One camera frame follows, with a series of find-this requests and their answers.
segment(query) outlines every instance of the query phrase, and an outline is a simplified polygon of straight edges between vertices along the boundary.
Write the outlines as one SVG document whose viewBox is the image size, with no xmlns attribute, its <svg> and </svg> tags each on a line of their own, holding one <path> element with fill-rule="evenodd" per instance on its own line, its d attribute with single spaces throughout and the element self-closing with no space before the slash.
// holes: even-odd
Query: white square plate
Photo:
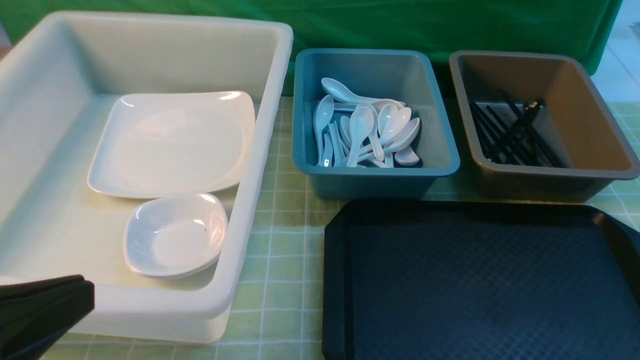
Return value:
<svg viewBox="0 0 640 360">
<path fill-rule="evenodd" d="M 240 182 L 254 125 L 244 92 L 123 96 L 104 126 L 87 183 L 137 199 L 230 188 Z"/>
</svg>

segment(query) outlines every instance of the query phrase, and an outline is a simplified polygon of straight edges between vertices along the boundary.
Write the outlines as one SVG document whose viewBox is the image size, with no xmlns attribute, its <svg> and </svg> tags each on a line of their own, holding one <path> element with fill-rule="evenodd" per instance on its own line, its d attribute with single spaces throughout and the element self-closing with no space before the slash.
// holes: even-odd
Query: green backdrop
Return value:
<svg viewBox="0 0 640 360">
<path fill-rule="evenodd" d="M 429 56 L 445 96 L 460 49 L 564 54 L 594 73 L 622 0 L 0 0 L 16 43 L 58 10 L 156 12 L 285 22 L 293 60 L 308 47 L 413 49 Z M 293 66 L 285 86 L 292 93 Z"/>
</svg>

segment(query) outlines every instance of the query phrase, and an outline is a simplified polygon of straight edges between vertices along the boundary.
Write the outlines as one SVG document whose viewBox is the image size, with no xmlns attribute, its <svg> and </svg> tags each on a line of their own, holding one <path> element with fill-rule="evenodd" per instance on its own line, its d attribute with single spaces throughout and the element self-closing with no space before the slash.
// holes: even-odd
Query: plastic tub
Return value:
<svg viewBox="0 0 640 360">
<path fill-rule="evenodd" d="M 614 180 L 640 176 L 638 158 L 577 61 L 546 54 L 458 51 L 449 64 L 483 195 L 584 202 Z M 499 89 L 519 104 L 545 100 L 533 126 L 567 168 L 503 165 L 485 158 L 468 103 L 491 104 L 499 114 L 510 114 L 509 125 L 515 115 Z"/>
<path fill-rule="evenodd" d="M 95 311 L 72 332 L 211 343 L 226 327 L 291 54 L 288 25 L 215 17 L 55 13 L 0 61 L 0 284 L 82 274 Z M 86 175 L 123 94 L 242 90 L 257 118 L 217 267 L 173 281 L 127 269 L 127 219 L 143 200 Z"/>
<path fill-rule="evenodd" d="M 326 94 L 324 77 L 339 80 L 358 95 L 403 101 L 420 117 L 412 146 L 420 156 L 415 168 L 318 167 L 312 118 Z M 293 99 L 293 162 L 308 175 L 314 193 L 324 199 L 406 197 L 419 199 L 439 177 L 460 166 L 442 96 L 429 59 L 415 51 L 309 49 L 296 58 Z"/>
</svg>

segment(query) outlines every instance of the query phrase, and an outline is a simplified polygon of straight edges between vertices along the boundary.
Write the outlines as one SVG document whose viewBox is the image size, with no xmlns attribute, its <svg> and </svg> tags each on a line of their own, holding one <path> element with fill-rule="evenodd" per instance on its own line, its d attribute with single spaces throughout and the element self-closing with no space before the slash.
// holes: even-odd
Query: tray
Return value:
<svg viewBox="0 0 640 360">
<path fill-rule="evenodd" d="M 325 228 L 331 359 L 637 359 L 639 234 L 589 206 L 356 200 Z"/>
</svg>

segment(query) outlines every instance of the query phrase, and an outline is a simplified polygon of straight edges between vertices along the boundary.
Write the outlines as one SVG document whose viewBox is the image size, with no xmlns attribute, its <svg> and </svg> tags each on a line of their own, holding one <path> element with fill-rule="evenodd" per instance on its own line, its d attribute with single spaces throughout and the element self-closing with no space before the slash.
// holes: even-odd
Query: white plastic spoon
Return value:
<svg viewBox="0 0 640 360">
<path fill-rule="evenodd" d="M 397 112 L 398 108 L 394 105 L 386 104 L 382 107 L 380 114 L 378 115 L 378 134 L 382 135 L 382 132 L 389 123 L 389 119 L 391 119 L 391 116 Z"/>
<path fill-rule="evenodd" d="M 400 130 L 400 133 L 397 135 L 397 138 L 394 138 L 393 141 L 391 142 L 391 144 L 387 145 L 386 147 L 383 147 L 383 149 L 385 151 L 385 155 L 386 154 L 391 154 L 392 152 L 400 151 L 400 150 L 404 149 L 405 147 L 407 147 L 408 144 L 411 143 L 413 141 L 413 139 L 415 139 L 416 135 L 418 135 L 418 130 L 419 129 L 420 129 L 420 118 L 414 118 L 413 120 L 410 120 L 407 123 L 407 125 L 404 127 L 404 129 Z M 404 141 L 406 140 L 405 137 L 411 135 L 410 131 L 414 131 L 415 132 L 413 134 L 413 138 L 411 138 L 411 140 L 408 142 L 407 145 L 402 146 L 402 147 L 398 147 L 398 144 L 404 143 Z M 358 156 L 363 156 L 363 155 L 369 154 L 369 153 L 371 153 L 371 151 L 372 151 L 371 145 L 363 146 L 358 151 Z"/>
<path fill-rule="evenodd" d="M 331 145 L 331 138 L 329 137 L 328 133 L 324 133 L 324 151 L 322 153 L 320 166 L 330 167 L 332 159 L 333 159 L 333 145 Z"/>
<path fill-rule="evenodd" d="M 332 117 L 333 97 L 327 95 L 323 97 L 322 100 L 320 100 L 320 103 L 316 107 L 316 112 L 314 113 L 313 119 L 313 127 L 316 134 L 316 145 L 318 150 L 318 165 L 320 165 L 322 161 L 323 133 L 327 125 L 329 125 L 329 121 L 331 121 Z"/>
<path fill-rule="evenodd" d="M 420 161 L 420 157 L 413 151 L 410 146 L 398 151 L 394 154 L 396 161 L 404 167 L 412 167 Z"/>
<path fill-rule="evenodd" d="M 368 102 L 361 102 L 356 106 L 356 109 L 361 107 L 368 108 L 371 110 L 371 113 L 373 113 L 373 128 L 371 129 L 371 134 L 369 134 L 369 142 L 371 143 L 371 149 L 373 150 L 376 160 L 385 161 L 385 151 L 382 149 L 380 139 L 378 138 L 378 111 Z"/>
<path fill-rule="evenodd" d="M 398 137 L 391 143 L 388 147 L 384 148 L 385 155 L 391 156 L 394 152 L 400 151 L 405 147 L 409 146 L 416 136 L 418 136 L 418 132 L 420 130 L 420 118 L 415 117 L 409 121 L 409 123 L 404 127 L 404 129 L 398 134 Z M 358 151 L 358 162 L 362 162 L 368 160 L 369 158 L 373 158 L 374 155 L 371 152 L 371 146 L 367 145 L 362 147 Z"/>
<path fill-rule="evenodd" d="M 343 116 L 340 118 L 340 135 L 344 144 L 350 149 L 351 135 L 349 135 L 349 117 Z"/>
<path fill-rule="evenodd" d="M 351 134 L 351 150 L 347 160 L 347 167 L 358 165 L 358 150 L 362 142 L 369 136 L 373 129 L 373 113 L 369 108 L 357 108 L 349 120 L 349 133 Z"/>
<path fill-rule="evenodd" d="M 344 152 L 342 151 L 340 135 L 338 135 L 338 125 L 335 121 L 329 123 L 329 137 L 333 147 L 333 166 L 341 167 L 344 160 Z"/>
<path fill-rule="evenodd" d="M 389 147 L 385 149 L 385 154 L 391 154 L 393 152 L 400 151 L 405 147 L 411 145 L 418 132 L 420 130 L 420 118 L 414 117 L 409 123 L 400 131 L 398 137 L 394 140 Z"/>
<path fill-rule="evenodd" d="M 365 97 L 365 96 L 356 95 L 351 90 L 349 90 L 349 88 L 344 86 L 340 81 L 337 81 L 336 79 L 322 78 L 322 80 L 320 80 L 320 83 L 322 84 L 322 88 L 325 90 L 327 94 L 333 96 L 334 99 L 340 102 L 357 104 L 359 102 L 374 102 L 374 101 L 382 100 L 382 99 L 377 99 L 375 97 Z M 406 106 L 406 104 L 403 102 L 395 101 L 392 99 L 384 99 L 384 100 L 388 101 L 389 103 L 396 103 L 398 108 L 402 108 Z"/>
<path fill-rule="evenodd" d="M 400 132 L 406 127 L 411 119 L 411 109 L 402 108 L 398 110 L 389 120 L 387 126 L 380 135 L 380 144 L 386 147 L 391 144 Z"/>
</svg>

